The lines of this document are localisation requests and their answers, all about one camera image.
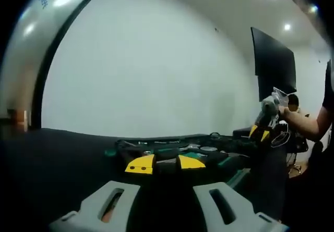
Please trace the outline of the person's right hand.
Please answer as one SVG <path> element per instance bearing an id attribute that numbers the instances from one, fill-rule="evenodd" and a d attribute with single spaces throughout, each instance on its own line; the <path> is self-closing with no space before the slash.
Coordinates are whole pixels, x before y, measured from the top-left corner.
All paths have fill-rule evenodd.
<path id="1" fill-rule="evenodd" d="M 288 107 L 279 105 L 279 116 L 283 119 L 289 126 L 296 128 L 298 121 L 298 113 L 290 111 Z"/>

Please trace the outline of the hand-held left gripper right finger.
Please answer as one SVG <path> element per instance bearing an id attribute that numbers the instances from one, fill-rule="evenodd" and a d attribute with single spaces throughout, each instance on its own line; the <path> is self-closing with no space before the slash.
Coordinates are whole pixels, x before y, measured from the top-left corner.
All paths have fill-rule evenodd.
<path id="1" fill-rule="evenodd" d="M 245 155 L 167 159 L 167 231 L 288 231 L 238 193 L 250 172 Z"/>

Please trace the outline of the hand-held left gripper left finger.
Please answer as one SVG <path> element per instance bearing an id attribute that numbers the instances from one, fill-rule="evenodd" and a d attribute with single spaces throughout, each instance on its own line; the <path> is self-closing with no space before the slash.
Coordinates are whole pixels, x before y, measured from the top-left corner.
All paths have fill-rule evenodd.
<path id="1" fill-rule="evenodd" d="M 126 157 L 120 176 L 108 181 L 70 211 L 49 224 L 51 231 L 154 231 L 167 221 L 166 188 L 160 173 L 167 166 L 164 153 Z"/>

